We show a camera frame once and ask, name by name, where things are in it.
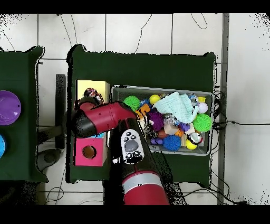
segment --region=pink box with hole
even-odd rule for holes
[[[74,143],[76,144],[75,166],[103,166],[107,158],[105,133],[90,138],[77,138]],[[84,150],[87,146],[91,146],[91,149],[88,148],[88,152]],[[93,157],[89,158],[89,153],[93,153],[93,151]]]

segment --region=purple bowl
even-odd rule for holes
[[[21,113],[21,102],[12,92],[0,90],[0,125],[10,125]]]

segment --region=light blue cloth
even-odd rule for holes
[[[198,106],[192,106],[186,94],[174,92],[157,101],[154,107],[162,114],[172,114],[182,123],[190,124],[194,121],[199,111]]]

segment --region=green spiky ball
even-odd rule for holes
[[[199,132],[207,132],[212,127],[212,120],[207,114],[198,114],[193,121],[194,128]]]
[[[133,111],[139,109],[140,103],[140,100],[135,96],[129,96],[124,100],[124,104],[130,106]]]

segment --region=yellow ball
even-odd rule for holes
[[[158,96],[158,95],[152,95],[149,98],[149,101],[150,101],[151,104],[155,104],[159,100],[160,100],[160,96]]]
[[[197,145],[192,144],[191,141],[187,139],[187,140],[186,140],[186,147],[187,147],[189,150],[194,150],[194,149],[197,148]]]

